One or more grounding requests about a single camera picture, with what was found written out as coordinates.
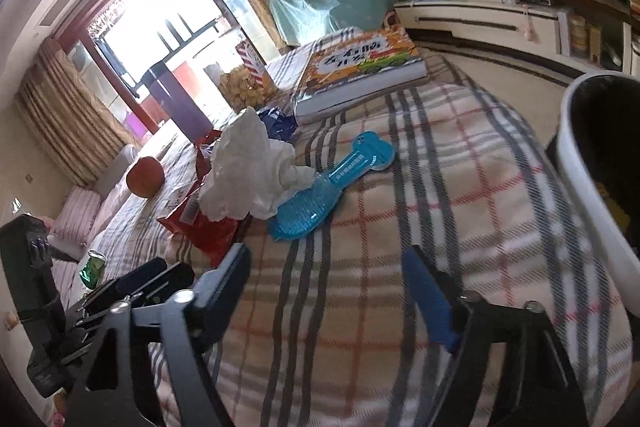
plaid bedsheet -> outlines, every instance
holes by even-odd
[[[267,66],[267,70],[273,82],[280,89],[280,96],[270,102],[270,105],[277,105],[287,114],[293,113],[292,98],[297,95],[297,88],[300,84],[302,74],[305,72],[309,58],[316,52],[327,50],[328,48],[340,44],[341,42],[353,39],[361,35],[362,30],[358,28],[345,28],[331,33],[319,41],[310,42],[304,46],[296,48],[292,52],[284,55]]]
[[[545,305],[593,426],[624,400],[631,337],[620,296],[532,131],[445,59],[425,58],[427,80],[298,131],[300,163],[319,171],[364,130],[389,140],[398,158],[350,187],[302,240],[273,242],[263,222],[252,223],[250,279],[224,339],[206,355],[236,425],[419,425],[449,358],[429,344],[402,285],[400,254],[412,244],[493,303]],[[92,244],[108,256],[108,278],[156,255],[196,272],[208,267],[156,222],[168,194],[193,179],[194,150],[175,134],[158,157],[161,194],[130,197]],[[150,353],[165,420],[179,425],[161,346]],[[500,355],[497,346],[477,427],[491,414]]]

white bucket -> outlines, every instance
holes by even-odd
[[[638,81],[616,71],[599,71],[578,77],[568,87],[560,112],[558,169],[567,190],[586,220],[594,252],[606,265],[625,307],[636,317],[640,317],[640,261],[600,197],[580,155],[571,120],[571,105],[576,90],[585,82],[593,82],[594,77],[606,76]]]

soda can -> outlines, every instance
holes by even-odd
[[[95,290],[98,285],[98,280],[100,280],[106,261],[107,258],[103,253],[97,250],[89,250],[89,260],[84,265],[84,268],[80,270],[79,275],[84,285],[90,290]]]

blue bone-shaped toy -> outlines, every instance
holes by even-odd
[[[353,140],[353,152],[332,171],[316,178],[313,186],[301,190],[278,207],[267,222],[274,239],[299,239],[318,227],[338,203],[343,190],[369,170],[382,171],[393,163],[396,151],[373,131]]]

crumpled tissue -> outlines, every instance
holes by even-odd
[[[278,206],[314,183],[316,171],[293,165],[289,143],[271,140],[253,107],[227,127],[211,152],[198,203],[210,221],[275,216]]]

